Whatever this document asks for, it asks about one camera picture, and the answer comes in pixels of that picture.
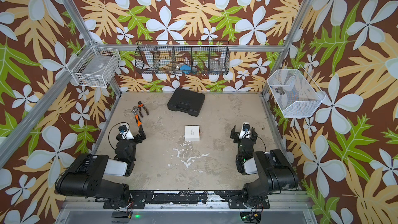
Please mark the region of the white drawer jewelry box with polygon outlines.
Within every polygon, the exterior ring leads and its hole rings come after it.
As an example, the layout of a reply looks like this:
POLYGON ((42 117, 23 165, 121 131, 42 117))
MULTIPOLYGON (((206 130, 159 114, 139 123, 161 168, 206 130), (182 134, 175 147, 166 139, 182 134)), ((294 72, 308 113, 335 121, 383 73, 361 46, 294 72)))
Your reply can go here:
POLYGON ((199 125, 185 126, 184 140, 186 142, 198 142, 200 140, 200 126, 199 125))

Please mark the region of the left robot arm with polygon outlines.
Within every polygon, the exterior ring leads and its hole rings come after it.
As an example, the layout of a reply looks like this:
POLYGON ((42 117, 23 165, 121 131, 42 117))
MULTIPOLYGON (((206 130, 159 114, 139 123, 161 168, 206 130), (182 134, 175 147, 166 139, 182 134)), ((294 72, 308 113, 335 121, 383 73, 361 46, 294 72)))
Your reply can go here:
POLYGON ((115 157, 108 155, 80 155, 56 181, 56 192, 70 197, 95 198, 107 207, 131 207, 134 199, 126 184, 104 179, 104 175, 128 177, 136 162, 136 146, 146 139, 141 123, 138 134, 132 135, 126 124, 120 123, 115 157))

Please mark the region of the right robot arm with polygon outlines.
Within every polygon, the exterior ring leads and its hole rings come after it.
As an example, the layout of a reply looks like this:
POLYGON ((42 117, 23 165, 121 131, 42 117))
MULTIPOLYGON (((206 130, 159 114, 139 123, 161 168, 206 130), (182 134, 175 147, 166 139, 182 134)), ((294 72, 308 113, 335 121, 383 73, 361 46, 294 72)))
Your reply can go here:
POLYGON ((237 144, 235 164, 242 175, 258 175, 258 179, 246 183, 241 192, 227 197, 230 208, 261 207, 269 209, 268 196, 296 189, 299 179, 290 162, 280 149, 255 151, 259 136, 248 123, 240 131, 231 130, 230 138, 237 144))

